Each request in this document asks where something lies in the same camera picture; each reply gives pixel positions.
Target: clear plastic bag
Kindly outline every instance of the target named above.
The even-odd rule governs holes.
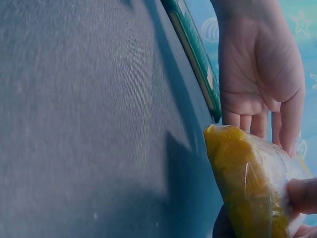
[[[209,126],[207,153],[238,238],[291,238],[305,215],[289,204],[286,183],[312,175],[300,156],[233,126]]]

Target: palm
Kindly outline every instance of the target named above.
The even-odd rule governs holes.
[[[277,37],[274,31],[254,20],[233,19],[219,25],[223,123],[245,131],[251,129],[252,134],[265,138],[267,114],[273,111],[273,140],[279,144],[281,103],[285,105],[282,112],[290,113],[286,102],[305,88],[301,58],[288,27],[279,31]],[[299,104],[296,110],[301,109],[302,105]],[[301,114],[297,115],[296,121],[293,121],[294,134],[284,137],[294,140],[297,136]],[[281,143],[288,149],[293,141]]]

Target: finger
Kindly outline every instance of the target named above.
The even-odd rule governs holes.
[[[251,127],[251,116],[240,116],[240,129],[249,133]]]
[[[240,115],[232,113],[226,109],[222,110],[222,124],[240,127]]]
[[[293,209],[300,213],[317,213],[317,178],[292,179],[287,191]]]
[[[281,146],[290,155],[301,129],[304,98],[305,87],[297,91],[288,101],[281,104],[282,126],[279,138]]]
[[[306,238],[306,237],[314,237],[311,236],[313,234],[317,235],[317,227],[311,227],[308,225],[301,225],[294,237],[296,238]]]
[[[279,132],[281,131],[281,126],[281,113],[272,113],[272,143],[278,146],[281,146],[281,143],[279,141]]]
[[[262,139],[266,139],[267,114],[258,114],[252,116],[251,134]]]

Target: person's thigh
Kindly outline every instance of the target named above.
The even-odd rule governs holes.
[[[210,234],[212,120],[160,2],[0,6],[0,237]]]

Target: starfish pattern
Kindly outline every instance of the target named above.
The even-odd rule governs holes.
[[[305,19],[304,12],[299,10],[299,16],[291,16],[292,20],[296,23],[295,34],[304,33],[304,35],[310,37],[308,27],[312,24],[312,20]]]
[[[315,81],[315,84],[313,85],[313,89],[317,89],[317,74],[310,74],[310,77]]]

